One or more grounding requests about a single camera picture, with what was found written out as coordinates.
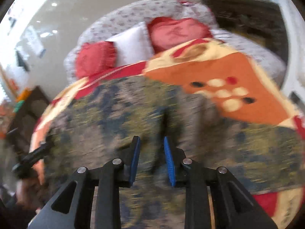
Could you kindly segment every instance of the pillow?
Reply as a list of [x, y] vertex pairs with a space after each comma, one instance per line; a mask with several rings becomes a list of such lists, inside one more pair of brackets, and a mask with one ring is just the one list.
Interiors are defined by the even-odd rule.
[[76, 76], [81, 79], [111, 69], [115, 65], [116, 49], [113, 42], [85, 43], [75, 62]]
[[116, 67], [149, 60], [154, 55], [145, 22], [107, 39], [117, 51]]
[[190, 40], [212, 38], [209, 27], [193, 18], [174, 20], [168, 17], [157, 17], [147, 25], [147, 28], [155, 53]]

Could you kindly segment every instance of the camouflage cloth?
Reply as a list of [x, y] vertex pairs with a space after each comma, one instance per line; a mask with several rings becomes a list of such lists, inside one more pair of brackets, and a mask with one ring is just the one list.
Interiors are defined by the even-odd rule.
[[168, 185], [159, 154], [164, 120], [187, 157], [206, 167], [227, 166], [251, 192], [303, 182], [301, 143], [294, 131], [220, 118], [209, 99], [137, 76], [101, 83], [53, 121], [55, 147], [45, 159], [48, 198], [79, 166], [102, 166], [138, 135], [136, 181], [120, 191], [122, 228], [183, 228], [185, 191]]

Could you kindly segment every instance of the pink pillow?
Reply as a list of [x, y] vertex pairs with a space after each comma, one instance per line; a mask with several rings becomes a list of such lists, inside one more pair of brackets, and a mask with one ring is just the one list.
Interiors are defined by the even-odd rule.
[[147, 28], [155, 53], [190, 40], [213, 37], [208, 26], [193, 18], [174, 20], [168, 17], [158, 17], [147, 25]]
[[75, 68], [78, 78], [88, 77], [115, 67], [116, 49], [113, 42], [85, 43], [78, 53]]

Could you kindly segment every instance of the blue gripper pad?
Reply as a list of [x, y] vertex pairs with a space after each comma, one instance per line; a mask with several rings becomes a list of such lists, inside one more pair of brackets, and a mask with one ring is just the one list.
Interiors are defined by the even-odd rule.
[[164, 137], [164, 152], [165, 152], [165, 159], [167, 164], [168, 177], [170, 179], [170, 183], [172, 187], [174, 187], [176, 185], [175, 165], [173, 163], [173, 156], [170, 151], [170, 146], [167, 137]]
[[136, 146], [135, 146], [134, 155], [132, 158], [132, 164], [130, 166], [129, 183], [131, 184], [131, 186], [133, 185], [133, 183], [135, 181], [135, 176], [137, 174], [138, 162], [139, 162], [139, 156], [140, 156], [140, 143], [141, 143], [141, 139], [140, 139], [140, 137], [138, 137], [138, 140], [137, 140]]

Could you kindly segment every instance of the metal screw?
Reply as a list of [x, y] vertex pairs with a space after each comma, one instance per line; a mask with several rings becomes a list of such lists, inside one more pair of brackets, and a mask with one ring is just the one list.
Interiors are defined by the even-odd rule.
[[192, 160], [189, 159], [189, 158], [185, 158], [185, 159], [183, 160], [183, 163], [184, 163], [184, 164], [191, 164], [191, 163], [192, 163]]
[[122, 162], [122, 160], [120, 160], [119, 158], [115, 158], [114, 160], [112, 160], [113, 164], [120, 164]]
[[86, 167], [79, 167], [79, 168], [77, 169], [77, 172], [80, 173], [80, 174], [86, 172]]
[[221, 167], [218, 168], [218, 172], [221, 173], [221, 174], [225, 174], [225, 173], [228, 172], [228, 170], [227, 170], [226, 167], [221, 166]]

